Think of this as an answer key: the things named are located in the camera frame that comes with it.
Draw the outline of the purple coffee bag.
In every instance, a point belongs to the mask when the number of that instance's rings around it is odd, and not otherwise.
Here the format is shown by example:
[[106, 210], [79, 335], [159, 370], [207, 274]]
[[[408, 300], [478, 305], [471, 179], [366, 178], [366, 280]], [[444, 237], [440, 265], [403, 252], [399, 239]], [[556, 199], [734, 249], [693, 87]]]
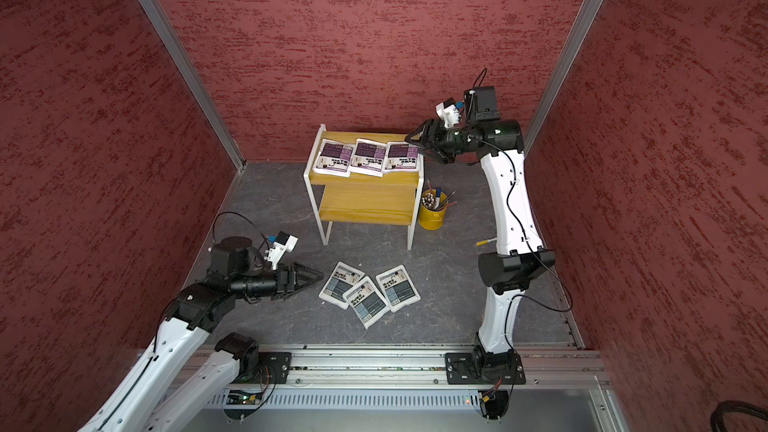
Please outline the purple coffee bag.
[[418, 172], [419, 147], [407, 142], [388, 142], [383, 162], [383, 173]]
[[323, 139], [312, 171], [321, 175], [349, 177], [353, 152], [353, 144]]
[[363, 175], [382, 177], [387, 146], [368, 139], [357, 139], [354, 145], [349, 171]]

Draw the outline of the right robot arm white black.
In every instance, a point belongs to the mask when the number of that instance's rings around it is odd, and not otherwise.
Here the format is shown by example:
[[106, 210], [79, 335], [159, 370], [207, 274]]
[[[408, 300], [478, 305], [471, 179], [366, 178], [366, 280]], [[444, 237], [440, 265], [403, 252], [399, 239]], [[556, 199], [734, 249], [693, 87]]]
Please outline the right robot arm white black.
[[463, 154], [479, 160], [491, 194], [496, 250], [478, 258], [487, 287], [483, 322], [476, 335], [469, 370], [488, 380], [492, 373], [519, 369], [512, 330], [531, 283], [555, 264], [534, 224], [526, 178], [524, 137], [519, 123], [504, 120], [492, 86], [464, 92], [436, 107], [438, 117], [423, 122], [406, 142], [434, 161], [453, 163]]

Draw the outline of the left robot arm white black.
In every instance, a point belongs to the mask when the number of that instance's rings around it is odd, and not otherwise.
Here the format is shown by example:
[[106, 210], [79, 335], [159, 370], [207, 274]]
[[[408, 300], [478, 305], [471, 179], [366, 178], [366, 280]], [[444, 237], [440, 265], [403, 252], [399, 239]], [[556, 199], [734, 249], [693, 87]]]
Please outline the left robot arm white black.
[[318, 270], [282, 263], [296, 243], [296, 237], [279, 233], [260, 245], [242, 236], [213, 244], [205, 278], [185, 287], [165, 308], [153, 340], [84, 430], [180, 431], [232, 383], [261, 387], [254, 395], [232, 395], [240, 407], [261, 407], [286, 382], [292, 355], [262, 352], [254, 339], [238, 333], [219, 340], [178, 389], [171, 385], [237, 302], [286, 300], [323, 280]]

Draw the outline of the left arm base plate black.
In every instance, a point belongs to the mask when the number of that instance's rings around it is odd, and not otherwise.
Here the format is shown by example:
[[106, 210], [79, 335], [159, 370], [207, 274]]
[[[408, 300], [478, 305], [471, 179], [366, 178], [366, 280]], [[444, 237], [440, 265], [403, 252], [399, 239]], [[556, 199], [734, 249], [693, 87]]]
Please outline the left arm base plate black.
[[260, 352], [258, 359], [246, 357], [241, 361], [240, 375], [233, 383], [259, 386], [286, 384], [292, 358], [290, 352]]

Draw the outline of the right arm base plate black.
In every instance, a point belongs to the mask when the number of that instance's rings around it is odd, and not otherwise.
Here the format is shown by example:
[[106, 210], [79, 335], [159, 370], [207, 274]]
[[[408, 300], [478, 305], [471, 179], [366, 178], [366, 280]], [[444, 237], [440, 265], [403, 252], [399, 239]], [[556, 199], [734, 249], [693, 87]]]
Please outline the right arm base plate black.
[[447, 353], [444, 357], [447, 382], [451, 385], [524, 385], [527, 380], [519, 354]]

